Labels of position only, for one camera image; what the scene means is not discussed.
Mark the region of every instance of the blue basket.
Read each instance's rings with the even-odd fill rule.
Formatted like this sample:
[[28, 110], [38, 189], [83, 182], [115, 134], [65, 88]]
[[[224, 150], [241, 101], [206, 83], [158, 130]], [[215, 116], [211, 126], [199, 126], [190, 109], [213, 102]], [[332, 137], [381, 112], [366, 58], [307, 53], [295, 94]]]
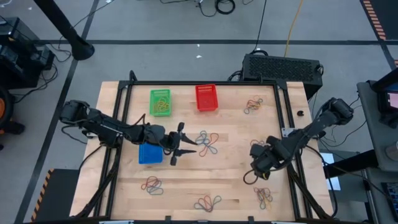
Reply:
[[139, 164], [155, 164], [163, 161], [163, 149], [151, 144], [139, 145]]

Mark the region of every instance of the electrical cable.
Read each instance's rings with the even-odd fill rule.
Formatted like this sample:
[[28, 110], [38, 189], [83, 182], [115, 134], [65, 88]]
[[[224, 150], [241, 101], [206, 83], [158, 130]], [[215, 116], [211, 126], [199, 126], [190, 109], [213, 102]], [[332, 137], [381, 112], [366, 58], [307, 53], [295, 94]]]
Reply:
[[50, 44], [50, 43], [46, 43], [46, 44], [49, 44], [54, 50], [56, 50], [56, 51], [58, 51], [58, 52], [63, 52], [63, 53], [65, 53], [65, 54], [68, 55], [68, 56], [66, 57], [66, 59], [60, 60], [60, 59], [58, 58], [58, 56], [57, 56], [56, 54], [54, 54], [55, 59], [56, 59], [58, 62], [60, 62], [60, 63], [66, 62], [66, 61], [67, 61], [68, 59], [70, 59], [70, 57], [72, 56], [72, 52], [70, 52], [69, 50], [56, 49], [56, 48], [54, 47], [54, 45], [52, 45], [52, 44]]
[[[262, 9], [261, 22], [260, 22], [259, 33], [258, 33], [258, 35], [257, 35], [256, 45], [254, 46], [254, 49], [252, 50], [252, 52], [251, 52], [250, 54], [262, 53], [262, 54], [264, 54], [265, 56], [268, 56], [268, 53], [267, 53], [265, 50], [256, 50], [256, 49], [257, 49], [257, 46], [258, 46], [258, 43], [259, 43], [259, 39], [260, 39], [261, 27], [262, 27], [262, 22], [263, 22], [263, 20], [264, 20], [264, 14], [265, 14], [265, 11], [266, 11], [266, 6], [267, 6], [267, 0], [265, 0], [265, 2], [264, 2], [264, 8]], [[242, 66], [242, 68], [241, 68], [240, 70], [238, 70], [238, 71], [232, 73], [232, 75], [228, 77], [227, 82], [231, 82], [232, 79], [233, 79], [235, 76], [238, 76], [238, 81], [241, 81], [241, 79], [242, 79], [242, 77], [243, 77], [243, 66]]]
[[356, 106], [356, 107], [353, 108], [353, 110], [355, 110], [356, 108], [359, 108], [359, 107], [361, 107], [361, 106], [362, 106], [362, 105]]
[[1, 6], [1, 7], [7, 6], [7, 5], [10, 4], [11, 2], [12, 2], [12, 0], [9, 0], [9, 1], [6, 2], [6, 3], [0, 4], [0, 6]]
[[95, 154], [96, 152], [98, 152], [101, 148], [103, 147], [103, 145], [99, 145], [98, 148], [96, 148], [94, 151], [92, 151], [90, 154], [88, 154], [88, 156], [85, 157], [85, 159], [83, 159], [83, 162], [81, 162], [80, 166], [79, 166], [79, 173], [81, 171], [81, 168], [83, 167], [83, 164], [86, 162], [86, 160], [88, 158], [90, 158], [93, 154]]
[[353, 105], [355, 102], [357, 102], [359, 100], [359, 96], [358, 96], [358, 98], [356, 99], [356, 100], [354, 100], [352, 103], [350, 103], [348, 106], [351, 106], [351, 105]]
[[[71, 29], [75, 28], [79, 23], [81, 23], [83, 20], [85, 20], [86, 18], [88, 18], [89, 16], [93, 15], [94, 13], [96, 13], [97, 11], [103, 9], [104, 7], [108, 6], [109, 4], [111, 4], [112, 2], [114, 2], [115, 0], [112, 0], [111, 2], [97, 8], [96, 10], [94, 10], [93, 12], [90, 12], [87, 16], [83, 17], [82, 19], [80, 19], [74, 26], [71, 27]], [[62, 40], [63, 35], [61, 35], [59, 41], [58, 41], [58, 49], [60, 49], [61, 46], [61, 40]]]
[[323, 147], [325, 147], [324, 149], [327, 150], [328, 152], [332, 153], [333, 155], [339, 157], [340, 159], [346, 159], [343, 156], [340, 156], [339, 154], [333, 152], [332, 150], [328, 149], [325, 144], [323, 143], [324, 141], [322, 139], [319, 139], [319, 141], [321, 142], [321, 144], [323, 145]]
[[[322, 157], [322, 155], [321, 155], [317, 150], [315, 150], [313, 147], [310, 147], [310, 146], [307, 146], [307, 147], [308, 147], [309, 149], [311, 149], [312, 151], [316, 152], [316, 154], [317, 154], [318, 156]], [[327, 162], [325, 162], [325, 164], [326, 164], [326, 165], [331, 165], [331, 166], [333, 166], [335, 169], [338, 169], [338, 170], [340, 170], [340, 171], [342, 171], [342, 172], [344, 172], [344, 173], [346, 173], [346, 174], [351, 174], [351, 175], [354, 175], [354, 176], [357, 176], [357, 177], [360, 177], [360, 178], [366, 180], [373, 188], [375, 188], [378, 192], [380, 192], [380, 193], [382, 193], [384, 196], [386, 196], [387, 199], [392, 200], [392, 198], [391, 198], [390, 196], [388, 196], [386, 193], [384, 193], [383, 190], [381, 190], [379, 187], [377, 187], [377, 186], [376, 186], [374, 183], [372, 183], [368, 178], [363, 177], [362, 175], [359, 175], [359, 174], [355, 174], [355, 173], [352, 173], [352, 172], [348, 172], [347, 170], [344, 170], [344, 169], [342, 169], [342, 168], [340, 168], [340, 167], [338, 167], [338, 166], [335, 166], [334, 164], [329, 164], [329, 163], [327, 163]]]
[[37, 88], [34, 88], [33, 90], [29, 90], [27, 93], [24, 93], [24, 94], [12, 94], [14, 96], [21, 96], [18, 100], [16, 100], [14, 102], [14, 104], [17, 104], [17, 103], [21, 102], [25, 97], [29, 96], [31, 93], [33, 93], [35, 91], [46, 89], [48, 87], [48, 84], [50, 82], [54, 81], [58, 77], [58, 68], [57, 68], [57, 66], [55, 66], [53, 64], [52, 68], [54, 68], [55, 71], [54, 71], [53, 75], [49, 79], [45, 79], [44, 78], [43, 71], [40, 73], [41, 76], [42, 76], [42, 79], [44, 80], [44, 84], [43, 85], [41, 85], [41, 86], [39, 86]]
[[[219, 7], [220, 3], [222, 3], [222, 4], [231, 3], [232, 4], [232, 9], [229, 10], [229, 11], [222, 11], [220, 9], [220, 7]], [[214, 1], [214, 5], [215, 5], [215, 8], [216, 8], [216, 11], [214, 12], [214, 14], [211, 14], [211, 15], [206, 15], [203, 12], [203, 9], [202, 9], [202, 6], [201, 6], [201, 1], [198, 2], [198, 6], [197, 7], [199, 7], [201, 14], [204, 15], [205, 17], [213, 17], [213, 16], [215, 16], [217, 14], [217, 12], [222, 14], [222, 15], [228, 15], [228, 14], [231, 14], [233, 11], [235, 11], [235, 7], [236, 7], [236, 4], [235, 4], [234, 0], [215, 0]]]
[[335, 146], [331, 146], [331, 145], [329, 145], [327, 142], [325, 142], [325, 144], [326, 144], [327, 146], [329, 146], [329, 147], [338, 147], [338, 146], [342, 145], [345, 141], [347, 141], [348, 136], [352, 135], [352, 134], [355, 133], [357, 130], [361, 129], [365, 124], [366, 124], [366, 120], [365, 120], [365, 122], [364, 122], [361, 126], [359, 126], [359, 127], [356, 128], [354, 131], [352, 131], [352, 132], [350, 132], [349, 134], [347, 134], [346, 137], [344, 138], [343, 142], [341, 142], [341, 143], [339, 143], [339, 144], [337, 144], [337, 145], [335, 145]]
[[[326, 165], [326, 161], [323, 159], [322, 155], [316, 149], [314, 149], [313, 147], [308, 146], [308, 145], [306, 147], [311, 149], [312, 151], [314, 151], [321, 158], [323, 165], [324, 166]], [[329, 180], [331, 194], [333, 196], [333, 200], [335, 201], [335, 211], [331, 215], [331, 217], [334, 218], [336, 216], [336, 214], [337, 214], [337, 211], [338, 211], [336, 193], [335, 193], [335, 190], [333, 188], [333, 184], [331, 183], [329, 172], [327, 170], [325, 171], [325, 175], [326, 175], [326, 178]]]
[[[218, 4], [219, 4], [219, 3], [226, 4], [227, 2], [230, 2], [230, 3], [232, 4], [232, 9], [229, 10], [229, 11], [222, 11], [222, 10], [218, 7]], [[235, 5], [234, 0], [216, 0], [216, 1], [215, 1], [215, 7], [216, 7], [216, 12], [218, 12], [218, 13], [220, 13], [220, 14], [222, 14], [222, 15], [229, 15], [229, 14], [231, 14], [233, 11], [235, 11], [236, 5]]]
[[289, 35], [287, 36], [287, 41], [286, 41], [286, 48], [285, 48], [284, 57], [286, 57], [286, 55], [287, 55], [287, 51], [289, 49], [290, 35], [292, 35], [292, 30], [293, 30], [294, 24], [296, 23], [296, 19], [299, 16], [299, 13], [300, 13], [300, 10], [301, 10], [301, 6], [303, 5], [303, 2], [304, 2], [304, 0], [300, 1], [300, 5], [298, 5], [296, 16], [294, 17], [292, 25], [290, 26]]
[[254, 0], [250, 0], [248, 2], [245, 2], [244, 0], [242, 0], [242, 4], [244, 4], [245, 6], [247, 6], [248, 4], [252, 3]]
[[80, 143], [82, 143], [82, 144], [87, 144], [87, 142], [83, 142], [82, 140], [73, 137], [71, 134], [69, 134], [69, 133], [67, 133], [67, 132], [65, 131], [65, 129], [67, 129], [67, 128], [73, 128], [73, 127], [76, 127], [76, 125], [66, 125], [66, 126], [64, 126], [64, 127], [61, 128], [61, 132], [62, 132], [63, 134], [66, 134], [68, 137], [70, 137], [71, 139], [73, 139], [73, 140], [75, 140], [75, 141], [78, 141], [78, 142], [80, 142]]
[[198, 7], [199, 7], [199, 9], [200, 9], [200, 13], [201, 13], [202, 15], [204, 15], [205, 17], [213, 17], [213, 16], [215, 16], [215, 15], [217, 14], [217, 10], [216, 10], [213, 14], [211, 14], [211, 15], [206, 15], [206, 14], [203, 12], [203, 9], [201, 8], [201, 2], [198, 3]]
[[178, 3], [178, 2], [185, 2], [185, 1], [191, 1], [191, 0], [180, 0], [180, 1], [169, 1], [169, 2], [163, 2], [162, 0], [159, 0], [162, 4], [170, 4], [170, 3]]
[[317, 100], [318, 92], [315, 93], [315, 97], [313, 99], [313, 104], [312, 104], [312, 110], [311, 110], [311, 116], [313, 117], [313, 109], [315, 107], [315, 102]]
[[257, 46], [259, 44], [259, 39], [260, 39], [260, 34], [261, 34], [261, 27], [262, 27], [262, 22], [264, 21], [264, 14], [266, 12], [266, 6], [267, 6], [267, 0], [264, 1], [264, 7], [262, 9], [262, 15], [261, 15], [261, 22], [260, 22], [260, 28], [259, 28], [259, 33], [257, 35], [257, 40], [256, 40], [256, 45], [254, 46], [253, 51], [257, 49]]

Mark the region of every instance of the red basket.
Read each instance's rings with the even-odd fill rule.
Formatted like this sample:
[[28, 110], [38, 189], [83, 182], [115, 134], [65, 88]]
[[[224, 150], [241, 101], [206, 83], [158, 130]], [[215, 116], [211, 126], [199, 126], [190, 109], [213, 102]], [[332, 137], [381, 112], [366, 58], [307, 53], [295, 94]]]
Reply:
[[199, 111], [213, 111], [218, 108], [216, 85], [197, 85], [195, 90]]

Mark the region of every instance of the plastic basket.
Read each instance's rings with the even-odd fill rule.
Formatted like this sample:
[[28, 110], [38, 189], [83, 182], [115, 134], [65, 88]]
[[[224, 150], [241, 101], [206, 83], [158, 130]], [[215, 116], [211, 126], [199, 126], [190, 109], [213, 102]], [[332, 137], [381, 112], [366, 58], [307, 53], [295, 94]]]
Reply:
[[170, 116], [172, 112], [170, 90], [151, 90], [149, 106], [149, 112], [153, 116]]
[[139, 145], [139, 164], [155, 164], [163, 161], [163, 149], [151, 144]]
[[216, 85], [197, 85], [195, 89], [199, 111], [213, 111], [218, 108]]

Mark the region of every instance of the orange striped tape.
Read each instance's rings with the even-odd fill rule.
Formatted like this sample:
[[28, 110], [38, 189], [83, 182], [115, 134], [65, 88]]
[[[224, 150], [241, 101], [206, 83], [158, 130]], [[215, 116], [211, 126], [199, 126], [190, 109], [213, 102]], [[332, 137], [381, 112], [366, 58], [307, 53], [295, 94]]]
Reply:
[[51, 177], [51, 174], [52, 174], [53, 171], [54, 171], [54, 169], [50, 169], [47, 172], [47, 175], [45, 176], [44, 184], [42, 186], [42, 190], [40, 191], [39, 197], [38, 197], [38, 199], [36, 201], [36, 206], [35, 206], [35, 208], [33, 210], [32, 217], [30, 218], [30, 222], [34, 222], [36, 220], [37, 212], [39, 212], [40, 204], [43, 201], [45, 189], [47, 188], [47, 185], [49, 184], [49, 180], [50, 180], [50, 177]]
[[371, 21], [373, 23], [373, 26], [374, 26], [379, 38], [382, 40], [386, 40], [386, 33], [384, 32], [384, 29], [381, 26], [376, 13], [374, 12], [371, 2], [368, 0], [365, 0], [365, 1], [363, 1], [363, 4], [365, 5], [365, 8], [368, 12], [369, 17], [371, 18]]

